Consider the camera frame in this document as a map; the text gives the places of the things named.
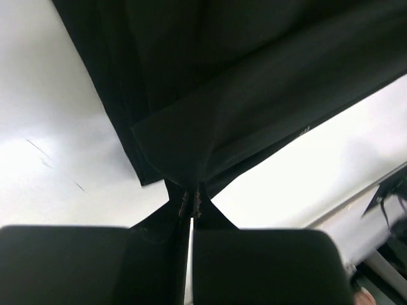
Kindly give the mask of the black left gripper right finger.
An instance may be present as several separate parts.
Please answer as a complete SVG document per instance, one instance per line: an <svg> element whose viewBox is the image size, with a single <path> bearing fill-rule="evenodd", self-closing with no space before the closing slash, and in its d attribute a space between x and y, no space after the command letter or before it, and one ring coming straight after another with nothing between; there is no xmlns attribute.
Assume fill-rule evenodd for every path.
<svg viewBox="0 0 407 305"><path fill-rule="evenodd" d="M339 251L324 232L239 229L204 184L193 206L194 304L352 304Z"/></svg>

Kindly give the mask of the black sport shorts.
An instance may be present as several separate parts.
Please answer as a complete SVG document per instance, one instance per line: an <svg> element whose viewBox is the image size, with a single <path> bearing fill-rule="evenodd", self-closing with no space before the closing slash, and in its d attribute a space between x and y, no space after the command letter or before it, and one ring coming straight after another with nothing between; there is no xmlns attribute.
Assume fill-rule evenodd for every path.
<svg viewBox="0 0 407 305"><path fill-rule="evenodd" d="M406 74L405 1L55 1L142 185L211 195Z"/></svg>

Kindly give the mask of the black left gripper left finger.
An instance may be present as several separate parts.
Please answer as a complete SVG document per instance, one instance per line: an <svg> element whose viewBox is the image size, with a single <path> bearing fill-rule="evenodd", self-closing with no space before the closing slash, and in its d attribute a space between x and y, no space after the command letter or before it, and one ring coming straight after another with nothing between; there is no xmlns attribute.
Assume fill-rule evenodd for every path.
<svg viewBox="0 0 407 305"><path fill-rule="evenodd" d="M182 304L190 195L169 200L131 228L6 226L2 304Z"/></svg>

